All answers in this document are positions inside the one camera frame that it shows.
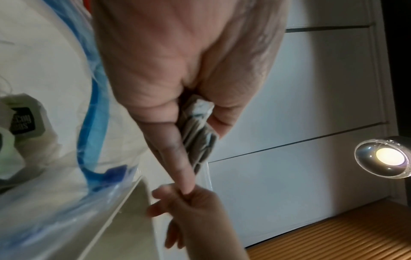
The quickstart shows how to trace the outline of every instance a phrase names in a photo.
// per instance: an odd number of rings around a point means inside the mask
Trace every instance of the folded cloth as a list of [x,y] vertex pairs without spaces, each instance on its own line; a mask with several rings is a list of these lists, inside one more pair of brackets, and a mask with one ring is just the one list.
[[204,100],[201,96],[192,95],[180,107],[177,127],[180,130],[188,159],[197,174],[201,165],[210,156],[218,134],[207,124],[207,119],[213,112],[214,103]]

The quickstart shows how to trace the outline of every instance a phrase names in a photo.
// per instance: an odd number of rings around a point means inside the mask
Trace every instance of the glowing light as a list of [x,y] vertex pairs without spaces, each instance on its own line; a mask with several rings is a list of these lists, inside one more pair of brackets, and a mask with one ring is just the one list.
[[405,156],[392,148],[381,148],[375,155],[380,162],[391,166],[402,165],[405,162]]

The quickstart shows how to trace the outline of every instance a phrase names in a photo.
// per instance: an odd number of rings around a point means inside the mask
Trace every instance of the white cabinet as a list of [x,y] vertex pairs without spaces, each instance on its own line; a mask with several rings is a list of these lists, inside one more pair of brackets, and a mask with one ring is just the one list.
[[381,121],[367,28],[287,33],[264,88],[209,161]]
[[389,181],[362,170],[355,146],[376,126],[209,163],[244,246],[389,196]]
[[363,0],[292,0],[288,28],[367,25]]

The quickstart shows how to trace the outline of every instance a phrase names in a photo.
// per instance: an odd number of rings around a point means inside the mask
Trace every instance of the clear plastic bag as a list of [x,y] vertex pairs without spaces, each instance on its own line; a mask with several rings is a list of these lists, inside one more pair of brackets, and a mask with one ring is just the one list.
[[19,143],[25,174],[0,195],[2,260],[50,259],[118,203],[147,149],[113,97],[90,19],[76,0],[0,3],[0,101],[28,95],[45,126]]

